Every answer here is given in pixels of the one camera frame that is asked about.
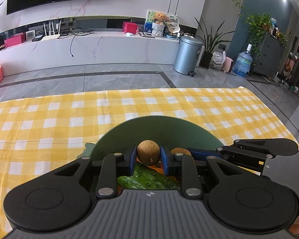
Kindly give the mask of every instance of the gray tile floor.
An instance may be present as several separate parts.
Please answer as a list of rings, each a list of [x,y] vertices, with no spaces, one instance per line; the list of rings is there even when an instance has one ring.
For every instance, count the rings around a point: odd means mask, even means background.
[[[138,88],[237,88],[243,86],[264,102],[299,141],[299,98],[259,76],[243,78],[216,69],[196,68],[195,77],[172,65],[100,64],[49,68],[5,77],[0,102],[82,91]]]

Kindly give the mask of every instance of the silver trash can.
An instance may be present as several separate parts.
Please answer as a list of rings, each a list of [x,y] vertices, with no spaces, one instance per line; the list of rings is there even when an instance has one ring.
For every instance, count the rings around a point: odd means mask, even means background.
[[[174,62],[174,70],[178,73],[194,76],[195,66],[202,52],[203,42],[198,39],[182,36]]]

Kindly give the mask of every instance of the yellow checkered tablecloth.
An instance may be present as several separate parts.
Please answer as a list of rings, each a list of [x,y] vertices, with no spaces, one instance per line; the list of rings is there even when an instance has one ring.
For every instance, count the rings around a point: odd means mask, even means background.
[[[234,139],[292,134],[246,88],[161,88],[54,95],[0,103],[0,238],[10,230],[7,192],[82,153],[112,127],[135,117],[165,115],[207,129],[225,145]]]

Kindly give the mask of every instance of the kiwi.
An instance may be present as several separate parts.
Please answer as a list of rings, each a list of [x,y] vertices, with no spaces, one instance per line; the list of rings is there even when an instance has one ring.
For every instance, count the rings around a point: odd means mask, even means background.
[[[176,147],[173,150],[171,150],[172,154],[176,154],[176,153],[182,153],[185,155],[189,155],[192,156],[192,154],[190,153],[190,151],[188,151],[187,149],[181,148],[181,147]]]
[[[145,140],[137,146],[137,158],[146,166],[157,164],[160,157],[160,148],[158,144],[152,140]]]

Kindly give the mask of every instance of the black plant pot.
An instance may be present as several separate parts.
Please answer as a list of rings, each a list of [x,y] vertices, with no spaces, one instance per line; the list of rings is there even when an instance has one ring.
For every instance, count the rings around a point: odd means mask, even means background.
[[[204,52],[202,58],[201,58],[201,61],[199,62],[199,65],[201,67],[205,67],[205,68],[209,68],[209,63],[211,61],[211,58],[213,57],[213,54],[212,53],[209,53],[209,52]]]

